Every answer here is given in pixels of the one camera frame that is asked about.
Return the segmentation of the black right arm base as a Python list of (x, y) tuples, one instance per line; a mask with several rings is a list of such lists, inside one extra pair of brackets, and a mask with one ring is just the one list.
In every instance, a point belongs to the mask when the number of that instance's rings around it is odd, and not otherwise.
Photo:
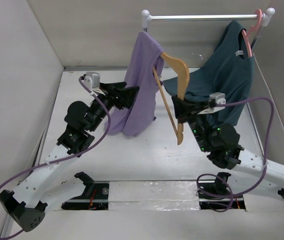
[(232, 195), (228, 185), (231, 174), (218, 172), (217, 174), (203, 173), (196, 179), (199, 205), (201, 210), (213, 210), (218, 213), (227, 210), (246, 210), (242, 195)]

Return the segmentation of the purple t shirt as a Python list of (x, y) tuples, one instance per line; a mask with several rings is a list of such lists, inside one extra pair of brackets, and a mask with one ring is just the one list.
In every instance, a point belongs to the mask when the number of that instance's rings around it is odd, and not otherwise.
[(138, 33), (124, 81), (127, 87), (138, 86), (139, 91), (131, 109), (114, 109), (110, 115), (109, 135), (122, 133), (126, 137), (136, 137), (156, 119), (156, 94), (159, 86), (153, 70), (161, 76), (164, 67), (161, 58), (163, 52), (161, 45), (147, 32)]

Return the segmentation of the wooden clothes hanger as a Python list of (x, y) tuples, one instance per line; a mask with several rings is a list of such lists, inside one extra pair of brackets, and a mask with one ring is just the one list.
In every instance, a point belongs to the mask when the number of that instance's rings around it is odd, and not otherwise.
[[(166, 62), (175, 71), (175, 73), (177, 73), (177, 95), (176, 96), (181, 100), (186, 100), (184, 98), (184, 96), (185, 96), (187, 84), (189, 83), (189, 80), (190, 80), (189, 68), (184, 63), (184, 61), (182, 61), (178, 58), (171, 57), (168, 54), (166, 54), (165, 52), (162, 52), (160, 54), (160, 58), (163, 59), (164, 62)], [(167, 102), (166, 97), (164, 95), (164, 92), (163, 92), (157, 71), (156, 71), (155, 68), (153, 68), (152, 70), (153, 70), (153, 74), (154, 74), (156, 83), (158, 85), (163, 103), (165, 105), (168, 117), (170, 119), (174, 133), (176, 135), (177, 144), (180, 145), (183, 142), (183, 139), (184, 139), (184, 135), (183, 135), (184, 123), (178, 123), (178, 121), (177, 121), (177, 124), (175, 124), (174, 118), (173, 118), (171, 111), (170, 111), (170, 108), (168, 106), (168, 102)], [(199, 128), (197, 123), (189, 123), (189, 125), (194, 132), (196, 132), (197, 129)]]

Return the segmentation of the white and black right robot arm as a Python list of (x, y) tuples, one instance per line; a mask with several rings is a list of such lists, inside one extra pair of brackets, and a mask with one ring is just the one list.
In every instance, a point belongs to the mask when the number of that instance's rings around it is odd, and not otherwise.
[(246, 193), (284, 201), (284, 165), (258, 156), (239, 144), (235, 128), (224, 123), (213, 127), (208, 114), (228, 106), (224, 94), (214, 93), (203, 102), (172, 97), (175, 117), (180, 124), (188, 123), (202, 152), (222, 171), (214, 182), (197, 183), (197, 194), (203, 199), (233, 201)]

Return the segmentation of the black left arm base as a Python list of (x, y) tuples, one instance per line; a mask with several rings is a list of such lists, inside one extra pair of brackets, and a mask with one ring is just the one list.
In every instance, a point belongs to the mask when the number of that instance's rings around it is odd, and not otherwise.
[(109, 209), (109, 181), (95, 181), (84, 172), (78, 172), (74, 177), (81, 180), (85, 188), (81, 195), (65, 201), (61, 205), (63, 210), (104, 211)]

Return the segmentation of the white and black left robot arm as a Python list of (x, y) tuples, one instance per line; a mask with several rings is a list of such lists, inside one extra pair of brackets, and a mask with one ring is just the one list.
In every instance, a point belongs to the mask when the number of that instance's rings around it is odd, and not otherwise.
[(101, 83), (99, 93), (90, 88), (93, 96), (90, 105), (82, 101), (71, 103), (64, 118), (65, 131), (57, 139), (51, 153), (43, 164), (32, 169), (31, 174), (13, 190), (0, 193), (0, 203), (10, 217), (30, 232), (40, 225), (47, 212), (57, 205), (80, 195), (89, 198), (94, 191), (94, 180), (86, 173), (75, 174), (73, 179), (50, 189), (54, 180), (82, 154), (91, 149), (95, 141), (91, 135), (104, 118), (110, 118), (110, 110), (130, 109), (140, 88), (128, 87), (125, 82)]

